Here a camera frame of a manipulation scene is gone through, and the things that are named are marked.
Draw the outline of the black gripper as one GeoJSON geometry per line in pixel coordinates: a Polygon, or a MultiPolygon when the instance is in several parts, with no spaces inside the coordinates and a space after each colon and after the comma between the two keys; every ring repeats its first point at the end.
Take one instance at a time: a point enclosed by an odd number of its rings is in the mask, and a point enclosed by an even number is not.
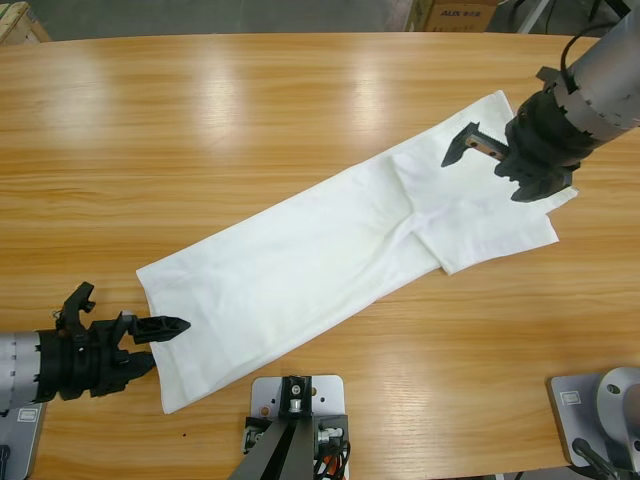
{"type": "Polygon", "coordinates": [[[551,89],[532,95],[505,127],[507,144],[470,122],[452,140],[442,167],[457,163],[473,149],[499,162],[494,173],[518,188],[510,199],[530,203],[572,185],[573,171],[598,147],[598,141],[566,118],[551,89]]]}
{"type": "Polygon", "coordinates": [[[40,370],[34,400],[48,402],[117,393],[154,366],[150,352],[129,353],[119,348],[124,334],[132,330],[135,344],[166,342],[187,331],[191,323],[171,316],[140,318],[122,312],[115,320],[96,321],[85,328],[77,315],[55,315],[55,327],[38,332],[36,351],[40,370]]]}

